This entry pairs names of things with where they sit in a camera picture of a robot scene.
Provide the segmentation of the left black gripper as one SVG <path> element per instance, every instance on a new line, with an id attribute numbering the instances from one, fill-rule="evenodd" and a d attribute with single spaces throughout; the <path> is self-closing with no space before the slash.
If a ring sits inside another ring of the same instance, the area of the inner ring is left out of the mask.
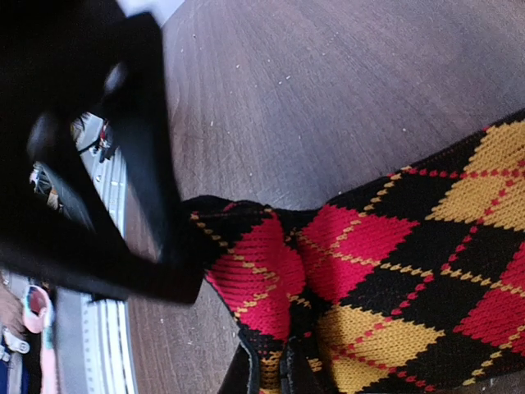
<path id="1" fill-rule="evenodd" d="M 1 5 L 1 200 L 8 234 L 24 241 L 80 239 L 123 245 L 120 233 L 91 185 L 71 141 L 70 122 L 82 112 L 121 120 L 131 100 L 131 19 L 114 1 L 11 2 Z M 44 161 L 78 194 L 94 227 L 88 233 L 42 211 L 52 228 L 39 233 L 24 183 L 32 162 L 30 134 L 39 116 L 58 122 Z"/>

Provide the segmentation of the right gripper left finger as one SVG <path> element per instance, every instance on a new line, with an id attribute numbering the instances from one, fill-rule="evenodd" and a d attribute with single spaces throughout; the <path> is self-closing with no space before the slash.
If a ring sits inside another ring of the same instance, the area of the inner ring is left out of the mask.
<path id="1" fill-rule="evenodd" d="M 256 351 L 241 342 L 235 351 L 218 394 L 259 394 L 260 364 Z"/>

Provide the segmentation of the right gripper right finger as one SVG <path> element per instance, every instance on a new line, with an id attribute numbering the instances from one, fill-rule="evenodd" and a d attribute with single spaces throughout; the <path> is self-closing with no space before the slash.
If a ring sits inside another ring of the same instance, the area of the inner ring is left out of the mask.
<path id="1" fill-rule="evenodd" d="M 283 394 L 323 393 L 297 338 L 289 340 L 281 357 L 281 392 Z"/>

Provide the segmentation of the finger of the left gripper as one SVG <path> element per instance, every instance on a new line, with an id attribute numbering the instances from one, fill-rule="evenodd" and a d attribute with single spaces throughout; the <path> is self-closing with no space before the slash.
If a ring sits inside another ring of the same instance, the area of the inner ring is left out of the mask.
<path id="1" fill-rule="evenodd" d="M 194 303 L 170 145 L 153 15 L 1 14 L 2 268 L 95 300 Z"/>

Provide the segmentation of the black red orange argyle sock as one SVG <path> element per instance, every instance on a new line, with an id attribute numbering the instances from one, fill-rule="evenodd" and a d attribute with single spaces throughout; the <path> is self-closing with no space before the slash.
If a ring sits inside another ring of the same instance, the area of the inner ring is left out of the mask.
<path id="1" fill-rule="evenodd" d="M 202 196 L 189 247 L 281 392 L 434 393 L 524 367 L 524 114 L 310 210 Z"/>

